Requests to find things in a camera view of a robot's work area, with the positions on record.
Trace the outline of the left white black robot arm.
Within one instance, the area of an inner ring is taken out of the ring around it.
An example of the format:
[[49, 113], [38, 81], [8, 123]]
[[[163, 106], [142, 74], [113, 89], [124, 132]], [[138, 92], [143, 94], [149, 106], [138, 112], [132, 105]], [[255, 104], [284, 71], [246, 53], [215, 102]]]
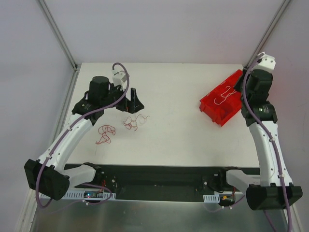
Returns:
[[65, 169], [65, 166], [80, 140], [109, 108], [130, 114], [144, 109], [136, 89], [129, 88], [129, 75], [124, 72], [116, 72], [111, 81], [105, 76], [93, 77], [88, 91], [73, 107], [67, 126], [56, 140], [37, 160], [26, 162], [27, 181], [37, 195], [57, 201], [72, 187], [85, 183], [91, 188], [101, 185], [100, 166], [90, 162], [72, 169]]

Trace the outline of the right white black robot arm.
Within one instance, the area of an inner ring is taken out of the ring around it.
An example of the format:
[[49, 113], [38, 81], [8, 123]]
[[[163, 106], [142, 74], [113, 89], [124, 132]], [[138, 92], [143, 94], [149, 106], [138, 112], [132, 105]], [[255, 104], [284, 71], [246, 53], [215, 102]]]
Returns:
[[232, 187], [246, 195], [252, 210], [288, 209], [303, 196], [284, 164], [278, 137], [277, 115], [267, 100], [273, 75], [261, 69], [246, 72], [241, 93], [241, 114], [253, 137], [260, 169], [258, 183], [239, 168], [227, 168], [217, 178], [221, 190]]

